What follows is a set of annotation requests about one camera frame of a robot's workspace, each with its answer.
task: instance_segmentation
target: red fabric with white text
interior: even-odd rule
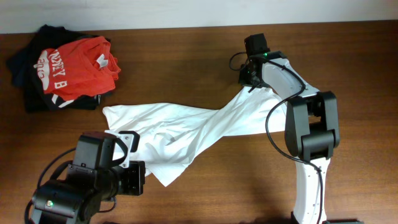
[[[104,37],[95,37],[43,50],[35,68],[44,93],[53,93],[68,101],[115,89],[114,81],[121,69],[110,49],[111,44]],[[108,63],[100,67],[97,59],[102,54]]]

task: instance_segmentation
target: folded white fabric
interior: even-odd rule
[[[224,108],[208,110],[171,103],[107,106],[109,129],[136,131],[141,138],[132,161],[145,161],[164,186],[173,182],[194,158],[223,136],[265,133],[269,110],[280,98],[270,88],[244,87]],[[285,105],[276,109],[269,131],[285,129]]]

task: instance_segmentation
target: wooden table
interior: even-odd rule
[[[222,108],[241,89],[228,59],[244,50],[245,37],[261,32],[306,81],[338,98],[341,144],[326,179],[328,218],[396,223],[398,21],[88,32],[112,40],[122,69],[114,95],[101,106],[170,102]],[[0,35],[1,223],[23,222],[41,171],[74,147],[83,131],[107,129],[101,108],[25,113],[22,91],[11,86],[4,61],[32,36]],[[284,144],[283,133],[273,136]],[[143,195],[118,196],[117,209],[95,215],[92,223],[287,218],[295,182],[294,163],[265,134],[222,138],[168,187],[151,175]]]

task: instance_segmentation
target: white background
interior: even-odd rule
[[[398,19],[398,0],[1,0],[0,33]]]

